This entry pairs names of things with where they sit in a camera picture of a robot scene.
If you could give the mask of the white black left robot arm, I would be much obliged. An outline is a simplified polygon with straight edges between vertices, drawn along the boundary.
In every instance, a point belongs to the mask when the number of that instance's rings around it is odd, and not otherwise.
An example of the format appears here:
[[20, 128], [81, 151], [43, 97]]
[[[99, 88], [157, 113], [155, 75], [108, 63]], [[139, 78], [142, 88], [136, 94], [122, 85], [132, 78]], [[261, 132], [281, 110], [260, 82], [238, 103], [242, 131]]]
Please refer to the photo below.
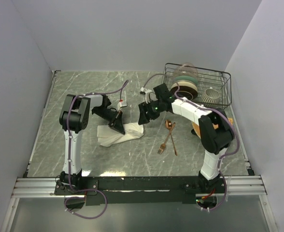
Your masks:
[[122, 112], [110, 109], [107, 95], [78, 96], [68, 94], [63, 103], [59, 123], [65, 136], [65, 161], [60, 181], [72, 194], [83, 190], [81, 146], [89, 115], [96, 114], [108, 122], [108, 128], [124, 135]]

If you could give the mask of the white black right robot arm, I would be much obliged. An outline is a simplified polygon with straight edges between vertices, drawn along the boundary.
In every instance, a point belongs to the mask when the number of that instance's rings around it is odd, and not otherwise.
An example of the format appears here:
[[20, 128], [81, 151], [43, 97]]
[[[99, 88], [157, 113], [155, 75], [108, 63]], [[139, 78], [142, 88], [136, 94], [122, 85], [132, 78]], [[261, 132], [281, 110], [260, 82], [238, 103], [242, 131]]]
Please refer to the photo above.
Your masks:
[[166, 84], [154, 88], [156, 100], [145, 100], [138, 105], [138, 124], [143, 125], [157, 119], [162, 112], [171, 112], [198, 125], [201, 144], [205, 149], [204, 161], [198, 174], [198, 186], [210, 192], [219, 184], [221, 161], [235, 138], [234, 129], [221, 109], [206, 108], [171, 93]]

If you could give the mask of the white cloth napkin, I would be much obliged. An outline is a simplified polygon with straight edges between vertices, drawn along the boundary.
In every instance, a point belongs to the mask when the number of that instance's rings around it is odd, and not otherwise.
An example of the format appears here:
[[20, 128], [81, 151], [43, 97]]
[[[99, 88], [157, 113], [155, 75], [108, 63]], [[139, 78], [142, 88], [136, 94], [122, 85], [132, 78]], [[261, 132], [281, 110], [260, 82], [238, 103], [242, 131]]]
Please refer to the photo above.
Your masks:
[[124, 125], [125, 135], [118, 133], [107, 125], [97, 127], [97, 138], [100, 146], [110, 147], [114, 144], [139, 139], [144, 135], [143, 125], [136, 123], [128, 123]]

